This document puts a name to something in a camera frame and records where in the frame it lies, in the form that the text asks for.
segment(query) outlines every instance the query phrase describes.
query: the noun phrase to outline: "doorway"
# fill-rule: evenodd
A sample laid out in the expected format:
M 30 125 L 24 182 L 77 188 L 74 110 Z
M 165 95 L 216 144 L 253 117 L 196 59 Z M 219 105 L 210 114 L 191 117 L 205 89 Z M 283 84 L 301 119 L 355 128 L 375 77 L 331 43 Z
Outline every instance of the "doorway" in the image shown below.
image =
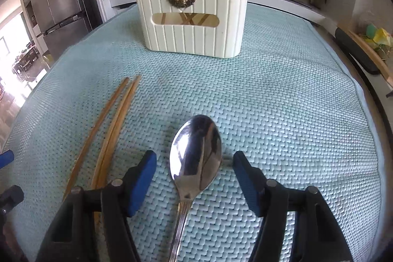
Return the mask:
M 27 97 L 49 70 L 17 14 L 0 29 L 0 151 Z

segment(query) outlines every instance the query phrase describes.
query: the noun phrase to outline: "stainless steel spoon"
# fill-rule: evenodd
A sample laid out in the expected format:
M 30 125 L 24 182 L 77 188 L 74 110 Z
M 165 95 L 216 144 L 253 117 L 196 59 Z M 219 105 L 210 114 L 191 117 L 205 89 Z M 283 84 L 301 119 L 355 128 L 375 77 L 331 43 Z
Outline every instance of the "stainless steel spoon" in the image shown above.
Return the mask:
M 213 181 L 222 160 L 220 133 L 209 117 L 197 115 L 177 132 L 170 148 L 170 174 L 180 196 L 169 262 L 176 262 L 188 211 Z

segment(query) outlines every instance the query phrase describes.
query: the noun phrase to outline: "spoon handle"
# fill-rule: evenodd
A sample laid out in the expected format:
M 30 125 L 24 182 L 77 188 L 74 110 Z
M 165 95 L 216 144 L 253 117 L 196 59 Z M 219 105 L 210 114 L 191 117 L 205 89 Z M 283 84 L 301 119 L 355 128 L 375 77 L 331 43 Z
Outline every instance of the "spoon handle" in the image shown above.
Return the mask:
M 177 209 L 176 227 L 173 234 L 172 244 L 170 245 L 170 256 L 168 262 L 176 262 L 180 251 L 180 241 L 185 227 L 188 211 L 190 211 L 192 201 L 184 200 L 179 202 Z

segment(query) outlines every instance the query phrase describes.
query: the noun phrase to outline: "light blue woven mat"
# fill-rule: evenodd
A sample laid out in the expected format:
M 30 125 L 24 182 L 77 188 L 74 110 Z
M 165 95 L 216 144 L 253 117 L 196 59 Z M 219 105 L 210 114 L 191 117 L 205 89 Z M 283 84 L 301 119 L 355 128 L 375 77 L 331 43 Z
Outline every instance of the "light blue woven mat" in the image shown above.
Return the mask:
M 250 256 L 260 219 L 248 210 L 231 169 L 237 150 L 285 186 L 319 187 L 355 261 L 366 261 L 383 200 L 379 142 L 361 89 L 332 52 L 308 22 L 253 4 L 233 59 L 149 51 L 137 8 L 117 16 L 61 57 L 21 109 L 7 141 L 15 161 L 0 170 L 0 183 L 25 193 L 11 216 L 21 248 L 34 261 L 90 128 L 121 80 L 140 73 L 109 178 L 122 177 L 147 149 L 158 155 L 146 200 L 129 221 L 142 261 L 168 258 L 178 201 L 168 170 L 170 145 L 182 124 L 200 113 L 217 123 L 225 161 L 193 204 L 180 262 Z M 79 174 L 83 187 L 108 126 L 109 120 Z M 283 261 L 293 223 L 290 214 Z M 99 247 L 104 261 L 102 237 Z

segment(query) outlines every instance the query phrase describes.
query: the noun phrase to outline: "wooden utensil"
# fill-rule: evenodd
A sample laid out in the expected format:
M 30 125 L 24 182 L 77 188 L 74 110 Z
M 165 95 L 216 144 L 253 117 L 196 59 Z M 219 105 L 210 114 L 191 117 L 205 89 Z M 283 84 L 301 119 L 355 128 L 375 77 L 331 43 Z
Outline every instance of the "wooden utensil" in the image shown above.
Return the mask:
M 127 92 L 124 94 L 123 99 L 121 100 L 119 106 L 117 107 L 116 114 L 114 115 L 111 125 L 109 126 L 107 135 L 104 139 L 103 146 L 101 148 L 100 154 L 98 155 L 96 168 L 94 169 L 93 178 L 91 182 L 91 189 L 99 188 L 99 181 L 102 183 L 103 178 L 101 177 L 101 170 L 106 173 L 111 163 L 112 154 L 115 149 L 117 139 L 119 137 L 119 133 L 121 127 L 124 122 L 125 115 L 127 114 L 128 108 L 131 104 L 132 98 L 135 95 L 136 88 L 139 84 L 141 76 L 138 75 L 135 80 L 131 83 L 130 87 L 127 89 Z
M 131 105 L 132 99 L 135 96 L 136 89 L 138 88 L 139 81 L 141 80 L 141 75 L 138 75 L 136 79 L 133 81 L 130 91 L 128 92 L 127 96 L 125 97 L 125 103 L 121 107 L 119 117 L 116 121 L 116 125 L 113 129 L 111 140 L 109 141 L 107 150 L 105 152 L 105 156 L 101 165 L 101 170 L 98 176 L 97 182 L 97 189 L 103 188 L 107 184 L 107 175 L 108 169 L 111 165 L 113 153 L 115 151 L 117 141 L 119 139 L 120 131 L 124 123 L 124 119 L 128 113 L 128 109 Z
M 100 128 L 101 124 L 105 120 L 105 117 L 107 116 L 109 110 L 111 109 L 111 107 L 115 103 L 116 99 L 123 92 L 123 89 L 126 87 L 126 85 L 127 85 L 129 80 L 130 80 L 130 78 L 128 78 L 128 77 L 124 78 L 124 80 L 121 82 L 119 87 L 116 89 L 116 91 L 111 96 L 111 99 L 105 105 L 104 109 L 102 109 L 96 124 L 91 129 L 91 131 L 89 133 L 89 136 L 87 137 L 86 141 L 83 144 L 81 152 L 79 153 L 77 159 L 75 160 L 74 167 L 73 167 L 73 169 L 71 171 L 71 175 L 70 175 L 70 177 L 68 179 L 68 183 L 67 183 L 66 189 L 64 191 L 63 200 L 66 198 L 66 196 L 68 195 L 68 193 L 70 192 L 71 188 L 74 186 L 74 184 L 76 182 L 76 179 L 77 179 L 78 173 L 79 173 L 79 171 L 80 171 L 80 169 L 82 167 L 84 158 L 85 158 L 87 152 L 89 151 L 90 145 L 91 145 L 95 135 L 97 134 L 98 129 Z

